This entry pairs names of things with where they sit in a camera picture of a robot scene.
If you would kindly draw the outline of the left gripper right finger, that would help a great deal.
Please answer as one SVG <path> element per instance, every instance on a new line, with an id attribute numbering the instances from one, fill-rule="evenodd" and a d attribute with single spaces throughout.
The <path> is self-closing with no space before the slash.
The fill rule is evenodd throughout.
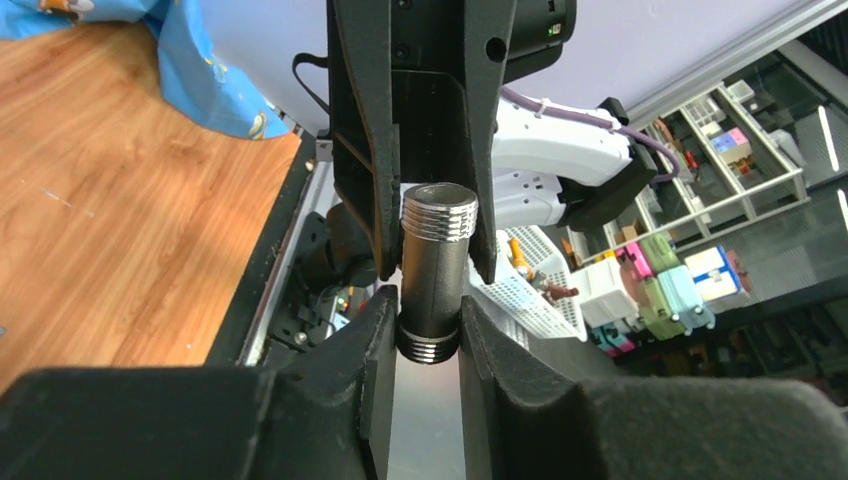
<path id="1" fill-rule="evenodd" d="M 789 380 L 575 381 L 461 307 L 470 479 L 843 479 L 847 423 Z"/>

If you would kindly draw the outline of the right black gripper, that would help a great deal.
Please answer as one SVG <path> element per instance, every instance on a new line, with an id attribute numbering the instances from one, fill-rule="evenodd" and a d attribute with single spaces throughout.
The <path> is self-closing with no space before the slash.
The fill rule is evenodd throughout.
<path id="1" fill-rule="evenodd" d="M 564 0 L 327 3 L 335 188 L 365 231 L 381 279 L 393 275 L 400 258 L 391 66 L 458 73 L 464 47 L 470 172 L 479 200 L 470 253 L 491 283 L 497 259 L 491 149 L 502 81 L 553 65 L 576 20 L 577 3 Z"/>

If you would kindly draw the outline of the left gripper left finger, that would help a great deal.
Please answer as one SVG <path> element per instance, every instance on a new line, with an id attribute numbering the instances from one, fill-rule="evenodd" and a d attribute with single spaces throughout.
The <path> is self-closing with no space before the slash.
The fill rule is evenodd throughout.
<path id="1" fill-rule="evenodd" d="M 1 397 L 5 479 L 383 479 L 398 292 L 289 365 L 51 368 Z"/>

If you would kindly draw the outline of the grey threaded tee fitting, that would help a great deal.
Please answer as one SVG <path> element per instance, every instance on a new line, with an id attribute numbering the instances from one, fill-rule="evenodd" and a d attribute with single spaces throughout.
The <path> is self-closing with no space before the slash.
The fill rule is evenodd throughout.
<path id="1" fill-rule="evenodd" d="M 450 359 L 459 345 L 460 309 L 476 194 L 454 183 L 421 184 L 403 195 L 401 311 L 397 347 L 419 364 Z"/>

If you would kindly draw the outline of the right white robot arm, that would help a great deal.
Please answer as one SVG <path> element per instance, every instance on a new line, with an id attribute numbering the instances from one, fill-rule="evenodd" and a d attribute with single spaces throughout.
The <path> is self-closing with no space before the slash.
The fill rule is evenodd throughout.
<path id="1" fill-rule="evenodd" d="M 335 187 L 382 278 L 401 260 L 405 183 L 476 193 L 470 253 L 492 282 L 497 230 L 587 231 L 664 180 L 652 158 L 662 145 L 617 116 L 615 99 L 580 110 L 509 89 L 559 59 L 572 1 L 330 1 L 326 13 Z"/>

